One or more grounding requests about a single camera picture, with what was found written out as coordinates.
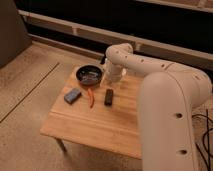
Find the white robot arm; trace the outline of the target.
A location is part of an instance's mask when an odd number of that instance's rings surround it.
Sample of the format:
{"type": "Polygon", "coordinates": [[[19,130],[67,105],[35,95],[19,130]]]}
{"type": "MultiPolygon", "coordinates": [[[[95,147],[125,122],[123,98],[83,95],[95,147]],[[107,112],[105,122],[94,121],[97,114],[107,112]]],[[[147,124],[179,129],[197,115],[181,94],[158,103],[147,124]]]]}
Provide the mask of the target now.
{"type": "Polygon", "coordinates": [[[143,76],[138,91],[143,171],[199,171],[192,110],[212,94],[209,76],[173,61],[136,55],[129,43],[105,52],[107,79],[117,82],[130,69],[143,76]]]}

